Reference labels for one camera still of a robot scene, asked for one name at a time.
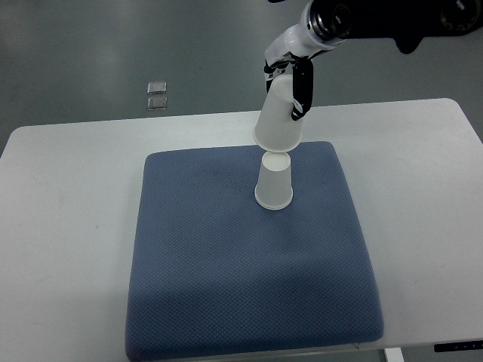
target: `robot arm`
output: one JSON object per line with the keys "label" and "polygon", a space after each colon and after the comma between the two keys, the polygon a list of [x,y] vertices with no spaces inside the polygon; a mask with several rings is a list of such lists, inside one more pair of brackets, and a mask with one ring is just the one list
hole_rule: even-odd
{"label": "robot arm", "polygon": [[393,38],[398,49],[409,54],[424,37],[464,35],[479,28],[482,20],[481,0],[311,0],[299,23],[266,49],[266,89],[289,65],[294,67],[296,121],[312,106],[311,59],[344,39]]}

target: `paper cup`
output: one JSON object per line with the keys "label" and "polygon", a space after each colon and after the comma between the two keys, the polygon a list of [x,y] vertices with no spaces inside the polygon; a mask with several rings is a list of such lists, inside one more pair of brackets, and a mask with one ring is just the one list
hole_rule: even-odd
{"label": "paper cup", "polygon": [[280,210],[290,204],[293,195],[290,156],[265,152],[255,187],[258,204],[268,210]]}
{"label": "paper cup", "polygon": [[291,117],[294,107],[291,75],[274,79],[266,95],[262,112],[254,129],[254,139],[265,151],[288,152],[300,143],[303,119]]}

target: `gray floor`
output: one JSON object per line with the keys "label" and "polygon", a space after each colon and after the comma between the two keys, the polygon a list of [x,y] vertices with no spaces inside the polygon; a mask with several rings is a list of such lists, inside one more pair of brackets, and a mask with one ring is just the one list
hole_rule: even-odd
{"label": "gray floor", "polygon": [[[0,152],[35,124],[261,109],[263,52],[307,0],[0,0]],[[425,39],[411,55],[392,40],[346,41],[315,60],[314,105],[447,97],[483,137],[483,29]],[[168,82],[168,109],[146,110],[149,81]],[[480,361],[483,351],[406,348],[406,361]],[[379,351],[311,357],[378,361]]]}

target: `fabric texture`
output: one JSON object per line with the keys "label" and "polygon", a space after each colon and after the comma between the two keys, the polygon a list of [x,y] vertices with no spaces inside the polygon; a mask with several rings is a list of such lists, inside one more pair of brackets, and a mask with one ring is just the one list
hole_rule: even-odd
{"label": "fabric texture", "polygon": [[370,342],[383,317],[330,143],[291,152],[294,199],[254,198],[257,146],[146,159],[126,323],[130,360]]}

